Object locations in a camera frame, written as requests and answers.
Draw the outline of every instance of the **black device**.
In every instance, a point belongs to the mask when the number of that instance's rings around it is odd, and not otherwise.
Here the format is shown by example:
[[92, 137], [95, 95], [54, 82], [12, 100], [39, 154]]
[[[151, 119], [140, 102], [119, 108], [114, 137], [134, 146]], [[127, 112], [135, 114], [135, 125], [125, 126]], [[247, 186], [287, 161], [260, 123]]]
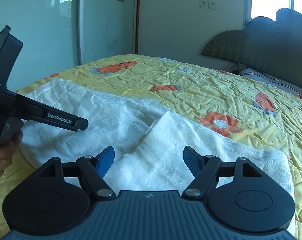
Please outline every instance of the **black device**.
[[85, 130], [88, 121], [47, 106], [7, 89], [6, 83], [23, 43], [5, 26], [0, 33], [0, 146], [23, 127], [23, 120], [34, 120], [72, 131]]
[[[193, 176], [178, 191], [113, 192], [103, 180], [115, 152], [73, 163], [51, 158], [4, 199], [12, 230], [3, 240], [245, 240], [291, 239], [287, 227], [295, 203], [251, 161], [235, 163], [202, 157], [185, 147], [183, 159]], [[229, 184], [216, 188], [220, 177]], [[79, 179], [81, 188], [64, 177]]]

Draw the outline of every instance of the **yellow quilt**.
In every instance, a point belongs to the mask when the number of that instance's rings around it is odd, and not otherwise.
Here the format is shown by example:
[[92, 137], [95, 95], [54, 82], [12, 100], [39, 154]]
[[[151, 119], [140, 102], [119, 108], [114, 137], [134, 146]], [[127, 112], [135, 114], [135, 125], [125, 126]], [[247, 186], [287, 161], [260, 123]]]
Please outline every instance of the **yellow quilt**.
[[[295, 237], [302, 239], [302, 97], [230, 73], [140, 55], [71, 68], [18, 92], [29, 93], [53, 77], [114, 95], [154, 99], [236, 142], [281, 150], [295, 186]], [[9, 231], [1, 212], [3, 199], [33, 171], [18, 151], [0, 179], [0, 238]]]

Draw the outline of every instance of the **headboard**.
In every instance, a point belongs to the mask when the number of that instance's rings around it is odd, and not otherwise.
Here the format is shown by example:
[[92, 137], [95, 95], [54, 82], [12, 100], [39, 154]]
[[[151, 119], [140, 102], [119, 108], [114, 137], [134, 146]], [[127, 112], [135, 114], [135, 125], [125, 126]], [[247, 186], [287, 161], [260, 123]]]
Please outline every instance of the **headboard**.
[[302, 87], [302, 14], [283, 8], [276, 21], [256, 17], [242, 31], [215, 36], [201, 54], [242, 63]]

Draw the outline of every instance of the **electrical outlet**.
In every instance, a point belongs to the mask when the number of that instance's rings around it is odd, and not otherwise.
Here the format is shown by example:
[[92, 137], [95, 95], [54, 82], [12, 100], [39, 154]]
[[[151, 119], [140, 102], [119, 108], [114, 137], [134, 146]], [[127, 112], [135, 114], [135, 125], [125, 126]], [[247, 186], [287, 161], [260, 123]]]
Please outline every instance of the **electrical outlet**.
[[200, 0], [200, 8], [209, 8], [209, 1]]
[[210, 1], [209, 2], [209, 9], [216, 10], [217, 9], [217, 2]]

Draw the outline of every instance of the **person's hand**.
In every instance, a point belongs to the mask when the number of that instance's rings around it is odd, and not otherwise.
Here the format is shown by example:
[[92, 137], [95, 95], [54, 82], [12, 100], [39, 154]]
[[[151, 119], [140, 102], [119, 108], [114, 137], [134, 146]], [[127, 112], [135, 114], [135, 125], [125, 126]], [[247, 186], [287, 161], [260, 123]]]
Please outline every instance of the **person's hand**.
[[17, 146], [22, 142], [23, 132], [20, 130], [13, 139], [0, 147], [0, 177], [4, 169], [12, 164], [12, 156], [16, 152]]

